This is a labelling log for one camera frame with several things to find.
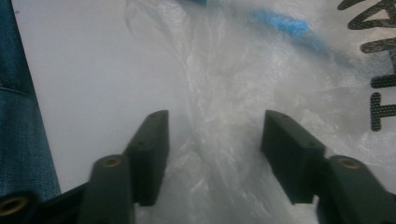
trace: white surface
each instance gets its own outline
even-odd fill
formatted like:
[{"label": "white surface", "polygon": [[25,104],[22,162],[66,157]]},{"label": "white surface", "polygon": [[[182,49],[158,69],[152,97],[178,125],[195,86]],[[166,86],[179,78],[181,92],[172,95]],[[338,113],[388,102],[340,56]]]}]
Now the white surface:
[{"label": "white surface", "polygon": [[132,41],[125,4],[13,1],[62,191],[121,153],[152,112],[170,110],[173,147],[186,139],[184,77],[166,53]]}]

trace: denim fabric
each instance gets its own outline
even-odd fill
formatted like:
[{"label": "denim fabric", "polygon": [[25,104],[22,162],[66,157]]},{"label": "denim fabric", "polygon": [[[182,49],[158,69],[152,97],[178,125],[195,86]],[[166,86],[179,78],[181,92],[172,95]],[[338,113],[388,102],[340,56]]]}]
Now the denim fabric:
[{"label": "denim fabric", "polygon": [[0,196],[60,193],[10,0],[0,0]]}]

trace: blue object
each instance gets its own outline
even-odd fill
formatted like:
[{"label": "blue object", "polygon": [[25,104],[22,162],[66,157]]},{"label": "blue object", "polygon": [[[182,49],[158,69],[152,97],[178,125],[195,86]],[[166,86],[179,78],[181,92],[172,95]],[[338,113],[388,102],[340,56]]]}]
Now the blue object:
[{"label": "blue object", "polygon": [[254,10],[250,14],[253,21],[259,21],[270,25],[271,27],[285,32],[291,36],[306,35],[310,29],[308,23],[304,20],[295,20],[290,16],[269,12],[266,10]]},{"label": "blue object", "polygon": [[60,193],[11,0],[0,1],[0,196]]}]

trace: clear plastic bag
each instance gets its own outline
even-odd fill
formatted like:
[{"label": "clear plastic bag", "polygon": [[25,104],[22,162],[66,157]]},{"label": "clear plastic bag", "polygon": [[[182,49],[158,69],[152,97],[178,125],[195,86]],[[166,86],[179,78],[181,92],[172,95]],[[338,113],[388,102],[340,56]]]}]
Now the clear plastic bag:
[{"label": "clear plastic bag", "polygon": [[318,223],[314,205],[290,205],[259,151],[266,109],[396,191],[396,118],[380,119],[380,130],[371,120],[376,92],[396,104],[395,88],[370,85],[393,74],[392,61],[361,51],[395,29],[347,28],[377,2],[129,0],[134,41],[179,62],[191,100],[190,137],[172,147],[160,199],[138,209],[139,223]]}]

